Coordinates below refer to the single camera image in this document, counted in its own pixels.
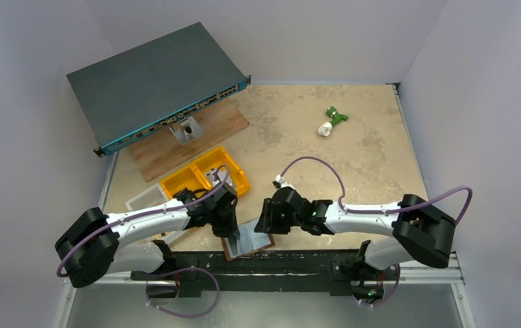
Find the floor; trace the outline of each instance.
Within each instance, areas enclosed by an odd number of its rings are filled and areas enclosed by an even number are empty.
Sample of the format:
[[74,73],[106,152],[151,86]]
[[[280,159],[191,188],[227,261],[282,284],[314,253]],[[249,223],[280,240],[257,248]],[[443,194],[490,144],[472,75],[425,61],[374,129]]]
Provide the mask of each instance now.
[[[251,184],[239,199],[240,223],[258,218],[263,199],[275,191],[271,182],[276,175],[304,155],[320,157],[337,169],[347,188],[347,204],[394,202],[404,193],[426,197],[391,85],[253,85],[231,99],[250,121],[249,127],[221,143]],[[331,105],[349,120],[322,137],[317,128],[328,121],[325,110]],[[126,211],[127,200],[176,169],[146,182],[129,153],[120,151],[106,212]],[[340,195],[335,176],[317,162],[298,162],[286,179],[309,200],[336,200]],[[275,249],[334,249],[357,248],[366,239],[382,237],[311,236],[295,228],[274,238]],[[187,234],[173,249],[222,250],[222,244],[206,226]]]

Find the metal frame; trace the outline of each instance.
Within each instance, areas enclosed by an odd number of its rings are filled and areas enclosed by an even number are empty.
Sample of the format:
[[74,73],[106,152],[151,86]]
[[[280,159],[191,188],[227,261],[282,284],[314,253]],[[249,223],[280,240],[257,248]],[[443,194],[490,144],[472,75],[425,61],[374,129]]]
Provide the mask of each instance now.
[[[405,126],[405,131],[410,135],[408,126],[405,123],[405,118],[403,117],[403,111],[401,110],[401,103],[399,101],[399,95],[397,93],[397,88],[395,84],[392,84],[395,98],[397,100],[397,104],[399,107],[399,111],[401,113],[401,117],[403,120],[403,124]],[[107,195],[109,194],[109,188],[111,186],[111,180],[113,178],[113,169],[117,164],[119,152],[116,152],[113,155],[111,163],[107,170],[106,181],[104,187],[101,192],[99,207],[103,210],[105,208],[105,204],[107,201]],[[468,302],[468,298],[466,296],[466,289],[464,285],[464,277],[462,276],[462,271],[460,269],[460,265],[457,259],[456,254],[451,254],[450,263],[447,269],[435,269],[425,266],[419,262],[411,261],[406,262],[401,265],[401,276],[399,280],[400,284],[449,284],[451,285],[456,307],[458,309],[458,314],[460,320],[462,322],[462,326],[464,328],[475,328],[476,322],[474,316],[472,314],[472,309]],[[153,282],[143,282],[143,281],[134,281],[130,279],[130,272],[120,272],[120,273],[112,273],[106,275],[99,279],[95,284],[154,284],[154,285],[172,285],[172,282],[169,281],[153,281]],[[62,291],[60,303],[59,303],[59,311],[55,320],[53,321],[53,328],[66,328],[69,316],[71,313],[71,309],[73,306],[73,301],[77,294],[77,289],[73,288],[69,279],[64,280],[64,289]]]

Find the tabletop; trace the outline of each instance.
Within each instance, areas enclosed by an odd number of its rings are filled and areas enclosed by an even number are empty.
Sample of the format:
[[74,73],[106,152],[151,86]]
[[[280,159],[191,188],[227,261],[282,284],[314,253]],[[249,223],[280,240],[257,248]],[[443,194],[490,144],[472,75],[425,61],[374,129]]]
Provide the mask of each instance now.
[[[239,198],[239,223],[258,218],[263,199],[275,191],[272,181],[299,156],[317,156],[338,171],[347,188],[346,204],[385,204],[401,200],[404,193],[427,198],[391,85],[252,85],[230,98],[250,122],[249,127],[221,142],[251,185]],[[349,119],[322,137],[317,129],[330,120],[325,114],[329,106]],[[183,165],[146,182],[128,151],[121,150],[105,212],[126,212],[127,200]],[[286,180],[310,201],[336,200],[341,193],[334,174],[315,161],[297,162]],[[273,237],[273,249],[358,248],[362,241],[383,238],[357,232],[312,236],[299,228]],[[222,244],[210,226],[204,226],[192,229],[172,244],[172,249],[219,251]]]

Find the table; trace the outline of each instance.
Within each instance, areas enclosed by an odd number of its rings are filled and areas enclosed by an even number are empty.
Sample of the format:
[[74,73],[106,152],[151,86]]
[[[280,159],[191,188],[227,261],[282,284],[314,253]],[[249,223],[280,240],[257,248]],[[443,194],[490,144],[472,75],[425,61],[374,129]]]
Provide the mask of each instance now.
[[[347,187],[348,204],[384,204],[400,200],[404,193],[426,197],[391,85],[253,85],[231,99],[250,122],[249,127],[221,142],[251,185],[239,199],[239,223],[258,218],[263,199],[275,191],[271,182],[276,175],[304,155],[320,157],[337,169]],[[322,137],[317,128],[329,120],[325,110],[332,105],[349,120]],[[181,166],[146,182],[130,154],[121,150],[105,212],[125,212],[127,200]],[[318,162],[298,162],[286,179],[309,200],[336,200],[340,195],[335,176]],[[312,236],[293,228],[290,234],[274,238],[274,249],[346,249],[383,237],[361,233]],[[222,244],[210,226],[205,226],[173,244],[172,249],[222,250]]]

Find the yellow plastic tray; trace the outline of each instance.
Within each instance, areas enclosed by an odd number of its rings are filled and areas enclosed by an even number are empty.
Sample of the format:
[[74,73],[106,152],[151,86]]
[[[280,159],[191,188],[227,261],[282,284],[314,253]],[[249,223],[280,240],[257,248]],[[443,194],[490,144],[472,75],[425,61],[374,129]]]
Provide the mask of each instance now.
[[171,176],[163,179],[160,181],[160,185],[170,199],[184,188],[192,191],[201,188],[210,190],[212,185],[206,179],[205,173],[210,169],[218,168],[222,164],[228,166],[230,177],[237,186],[237,195],[239,197],[250,190],[250,184],[243,170],[233,161],[222,146],[214,148]]

